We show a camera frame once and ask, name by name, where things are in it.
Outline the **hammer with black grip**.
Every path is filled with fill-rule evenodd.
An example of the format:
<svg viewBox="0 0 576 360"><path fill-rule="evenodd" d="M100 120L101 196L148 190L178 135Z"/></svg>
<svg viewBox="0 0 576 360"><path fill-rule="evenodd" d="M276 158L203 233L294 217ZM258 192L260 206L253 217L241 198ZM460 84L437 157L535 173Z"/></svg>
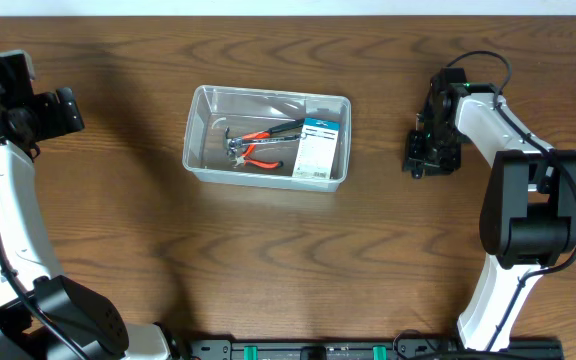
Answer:
<svg viewBox="0 0 576 360"><path fill-rule="evenodd" d="M294 121L290 121L290 122L284 122L281 123L279 125L276 125L274 127L268 128L265 131L268 131L271 136L270 137L283 137L280 136L280 133L284 133L284 132L288 132L288 131L292 131L292 130L297 130L297 129L301 129L304 125L305 120L304 119L299 119L299 120L294 120ZM232 155L234 153L236 153L240 148L237 149L227 149L225 146L225 139L226 138L237 138L237 137L230 137L229 136L229 128L227 128L225 130L224 133L224 147L227 151L228 155Z"/></svg>

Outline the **clear plastic container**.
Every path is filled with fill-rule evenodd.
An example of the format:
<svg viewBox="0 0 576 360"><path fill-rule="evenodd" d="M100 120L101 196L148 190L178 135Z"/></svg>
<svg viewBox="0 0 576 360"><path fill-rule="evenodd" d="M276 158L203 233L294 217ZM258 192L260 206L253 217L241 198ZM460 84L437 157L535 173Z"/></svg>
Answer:
<svg viewBox="0 0 576 360"><path fill-rule="evenodd" d="M203 182L334 192L348 173L351 130L343 96L202 85L182 162Z"/></svg>

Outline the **red handled cutting pliers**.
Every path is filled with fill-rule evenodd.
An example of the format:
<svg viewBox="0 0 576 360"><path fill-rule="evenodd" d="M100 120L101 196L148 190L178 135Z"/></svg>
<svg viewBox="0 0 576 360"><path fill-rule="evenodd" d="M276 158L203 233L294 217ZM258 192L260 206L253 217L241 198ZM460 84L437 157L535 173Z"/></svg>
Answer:
<svg viewBox="0 0 576 360"><path fill-rule="evenodd" d="M269 138L271 134L268 131L264 132L256 132L247 135L243 135L243 140L253 140L253 139L265 139ZM242 165L254 165L256 167L272 170L278 169L283 166L282 161L277 162L264 162L250 158L253 150L255 149L255 145L247 145L244 151L241 154L234 153L233 162L235 166L242 166Z"/></svg>

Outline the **white teal product box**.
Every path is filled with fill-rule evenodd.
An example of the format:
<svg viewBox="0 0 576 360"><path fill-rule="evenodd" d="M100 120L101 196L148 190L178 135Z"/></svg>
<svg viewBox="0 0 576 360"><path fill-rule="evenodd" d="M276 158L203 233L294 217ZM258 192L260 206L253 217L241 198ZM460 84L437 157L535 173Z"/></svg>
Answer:
<svg viewBox="0 0 576 360"><path fill-rule="evenodd" d="M335 158L340 124L306 118L295 158L292 176L303 179L329 179Z"/></svg>

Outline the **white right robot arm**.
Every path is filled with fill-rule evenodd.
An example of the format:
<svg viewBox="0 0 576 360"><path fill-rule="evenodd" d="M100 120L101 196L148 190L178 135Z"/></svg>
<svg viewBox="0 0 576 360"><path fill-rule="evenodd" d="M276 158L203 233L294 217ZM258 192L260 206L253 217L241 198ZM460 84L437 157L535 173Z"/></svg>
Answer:
<svg viewBox="0 0 576 360"><path fill-rule="evenodd" d="M493 84L436 78L409 133L403 168L416 179L450 175L471 142L491 168L479 217L486 253L457 320L464 350L498 353L529 293L576 259L576 151L539 139Z"/></svg>

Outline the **silver offset ring wrench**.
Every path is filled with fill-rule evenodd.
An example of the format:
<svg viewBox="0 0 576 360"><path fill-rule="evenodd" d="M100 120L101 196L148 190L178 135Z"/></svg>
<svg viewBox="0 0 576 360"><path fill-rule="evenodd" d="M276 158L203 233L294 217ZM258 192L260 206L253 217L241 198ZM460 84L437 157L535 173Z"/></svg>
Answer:
<svg viewBox="0 0 576 360"><path fill-rule="evenodd" d="M225 146L227 149L237 149L244 146L250 145L263 145L263 144L274 144L283 142L292 142L304 140L307 137L305 133L283 136L283 137L268 137L268 138L226 138Z"/></svg>

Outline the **black yellow screwdriver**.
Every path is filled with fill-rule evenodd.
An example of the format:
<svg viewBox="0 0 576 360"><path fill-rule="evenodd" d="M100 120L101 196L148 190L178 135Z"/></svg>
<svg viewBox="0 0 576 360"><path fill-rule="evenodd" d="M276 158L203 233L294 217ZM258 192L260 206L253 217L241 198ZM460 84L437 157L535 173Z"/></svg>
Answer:
<svg viewBox="0 0 576 360"><path fill-rule="evenodd" d="M421 179L423 177L423 171L420 169L414 169L411 171L413 179Z"/></svg>

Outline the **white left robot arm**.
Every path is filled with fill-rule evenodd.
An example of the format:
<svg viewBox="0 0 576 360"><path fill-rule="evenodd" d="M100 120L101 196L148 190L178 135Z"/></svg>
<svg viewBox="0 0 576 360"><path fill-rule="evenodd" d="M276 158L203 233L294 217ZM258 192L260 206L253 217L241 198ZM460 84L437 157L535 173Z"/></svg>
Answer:
<svg viewBox="0 0 576 360"><path fill-rule="evenodd" d="M0 53L0 359L181 359L161 324L131 325L106 297L69 279L38 205L42 141L84 129L68 87L37 94L23 50Z"/></svg>

